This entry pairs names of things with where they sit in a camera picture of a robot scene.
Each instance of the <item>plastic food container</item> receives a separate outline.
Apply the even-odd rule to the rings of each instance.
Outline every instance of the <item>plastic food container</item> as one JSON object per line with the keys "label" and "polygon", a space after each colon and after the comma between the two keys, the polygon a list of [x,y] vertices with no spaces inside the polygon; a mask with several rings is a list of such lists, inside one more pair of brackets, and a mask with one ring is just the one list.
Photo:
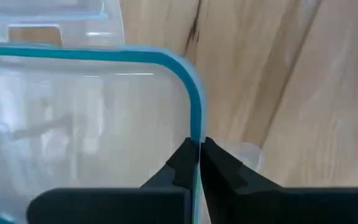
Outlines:
{"label": "plastic food container", "polygon": [[[205,138],[204,91],[187,61],[152,47],[90,48],[124,44],[119,1],[108,3],[0,1],[0,223],[27,223],[30,202],[51,189],[140,187],[185,138]],[[81,49],[12,39],[12,28],[33,27]],[[261,166],[259,149],[218,143]],[[200,184],[193,223],[208,222]]]}

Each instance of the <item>clear plastic container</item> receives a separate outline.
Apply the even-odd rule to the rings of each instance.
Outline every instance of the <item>clear plastic container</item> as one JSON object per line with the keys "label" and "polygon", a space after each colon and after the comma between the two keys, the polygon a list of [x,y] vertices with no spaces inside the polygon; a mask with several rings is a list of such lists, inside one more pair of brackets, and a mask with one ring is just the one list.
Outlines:
{"label": "clear plastic container", "polygon": [[189,111],[160,65],[0,57],[0,216],[24,223],[55,187],[140,187],[190,135]]}
{"label": "clear plastic container", "polygon": [[[70,47],[124,44],[118,0],[0,0],[0,43],[12,42],[10,30],[18,27],[57,28],[58,36],[51,38],[61,39],[62,45]],[[22,42],[39,44],[29,38]]]}

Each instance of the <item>wooden surface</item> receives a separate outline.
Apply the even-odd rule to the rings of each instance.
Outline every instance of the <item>wooden surface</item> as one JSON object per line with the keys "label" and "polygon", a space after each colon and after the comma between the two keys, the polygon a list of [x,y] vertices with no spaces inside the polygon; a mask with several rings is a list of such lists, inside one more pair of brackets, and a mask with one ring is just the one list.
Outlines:
{"label": "wooden surface", "polygon": [[290,186],[358,185],[358,1],[121,0],[128,44],[191,60],[208,134]]}
{"label": "wooden surface", "polygon": [[264,144],[282,185],[358,185],[358,1],[323,1]]}

